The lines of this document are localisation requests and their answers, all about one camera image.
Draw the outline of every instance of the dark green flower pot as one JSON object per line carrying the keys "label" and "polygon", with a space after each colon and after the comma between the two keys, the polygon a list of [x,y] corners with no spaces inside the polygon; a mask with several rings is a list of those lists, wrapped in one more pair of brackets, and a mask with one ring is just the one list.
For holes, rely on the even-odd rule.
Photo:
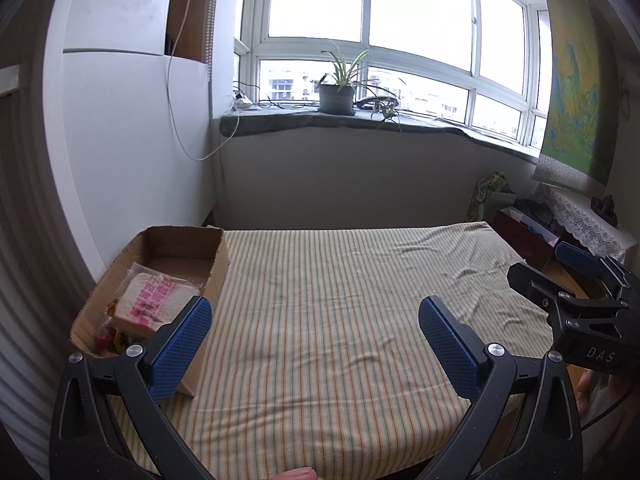
{"label": "dark green flower pot", "polygon": [[320,85],[320,111],[331,115],[355,115],[353,109],[353,87]]}

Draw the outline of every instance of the white cable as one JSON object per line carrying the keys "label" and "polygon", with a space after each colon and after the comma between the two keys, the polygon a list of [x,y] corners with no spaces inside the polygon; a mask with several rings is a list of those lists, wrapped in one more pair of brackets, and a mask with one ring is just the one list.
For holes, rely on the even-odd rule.
{"label": "white cable", "polygon": [[178,134],[178,128],[175,125],[174,107],[171,104],[171,94],[169,93],[169,74],[171,73],[171,63],[174,60],[175,49],[178,46],[178,41],[180,41],[180,37],[182,35],[182,30],[184,29],[184,24],[187,22],[187,15],[189,13],[189,6],[190,5],[191,5],[191,0],[187,0],[187,8],[184,11],[184,17],[182,18],[182,23],[180,24],[180,30],[178,30],[178,35],[175,38],[174,47],[171,49],[171,56],[169,57],[169,65],[168,65],[168,67],[166,69],[166,98],[167,98],[167,101],[169,103],[169,116],[171,117],[171,124],[172,124],[172,127],[174,129],[175,137],[178,139],[178,143],[180,144],[180,147],[184,151],[184,154],[186,156],[188,156],[193,162],[202,162],[203,160],[207,160],[210,156],[215,155],[218,152],[218,150],[220,150],[220,148],[222,148],[222,146],[224,146],[226,143],[228,143],[233,138],[233,136],[236,134],[236,131],[238,130],[238,126],[240,125],[240,112],[238,111],[238,109],[235,106],[231,105],[231,108],[229,108],[228,112],[230,112],[231,110],[236,110],[236,114],[238,114],[238,120],[236,121],[236,127],[233,130],[233,133],[231,133],[231,135],[229,136],[229,138],[227,140],[225,140],[225,142],[220,144],[215,150],[213,150],[211,153],[209,153],[209,155],[204,156],[203,158],[194,158],[187,152],[187,150],[184,147],[184,144],[182,143],[182,139],[180,138],[180,135]]}

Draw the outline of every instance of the window frame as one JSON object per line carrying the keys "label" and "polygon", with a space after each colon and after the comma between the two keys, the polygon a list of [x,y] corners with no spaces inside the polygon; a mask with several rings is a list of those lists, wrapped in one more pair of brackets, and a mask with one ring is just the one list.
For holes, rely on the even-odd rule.
{"label": "window frame", "polygon": [[[369,44],[371,0],[362,0],[362,27],[359,42],[332,40],[349,59],[363,50],[370,50],[363,65],[363,76],[368,77],[368,67],[409,73],[466,89],[468,100],[465,111],[465,125],[475,131],[484,130],[471,126],[476,104],[476,96],[482,94],[499,101],[520,112],[520,124],[516,139],[500,136],[501,140],[512,141],[525,148],[538,151],[530,146],[536,116],[546,119],[547,114],[537,110],[538,86],[540,81],[540,29],[538,11],[547,10],[543,6],[530,6],[520,0],[513,0],[523,9],[525,65],[523,93],[519,94],[505,86],[480,75],[482,48],[482,10],[480,0],[471,0],[472,6],[472,51],[471,70],[465,71],[445,63]],[[235,38],[234,52],[240,56],[240,80],[252,85],[259,82],[260,62],[264,60],[311,60],[327,61],[321,50],[331,45],[321,38],[269,37],[269,13],[271,0],[244,0],[241,22],[241,37]],[[243,91],[253,101],[258,99],[257,88],[247,87]],[[358,88],[356,97],[363,97],[366,90]],[[495,133],[487,132],[489,138]]]}

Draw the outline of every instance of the white lace cloth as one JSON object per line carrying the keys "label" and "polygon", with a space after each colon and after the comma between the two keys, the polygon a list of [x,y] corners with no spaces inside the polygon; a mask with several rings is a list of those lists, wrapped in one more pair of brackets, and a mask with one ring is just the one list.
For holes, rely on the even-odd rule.
{"label": "white lace cloth", "polygon": [[611,256],[625,264],[638,241],[620,227],[613,227],[591,210],[591,199],[540,184],[534,197],[550,207],[558,223],[596,256]]}

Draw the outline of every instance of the dark figurine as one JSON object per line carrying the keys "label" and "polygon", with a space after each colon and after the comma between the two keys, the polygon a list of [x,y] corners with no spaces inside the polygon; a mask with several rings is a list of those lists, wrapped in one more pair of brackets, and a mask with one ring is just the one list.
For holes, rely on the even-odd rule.
{"label": "dark figurine", "polygon": [[596,197],[591,199],[591,209],[607,224],[613,225],[613,227],[618,225],[618,216],[616,216],[613,211],[615,206],[616,203],[613,202],[611,195],[607,195],[602,200]]}

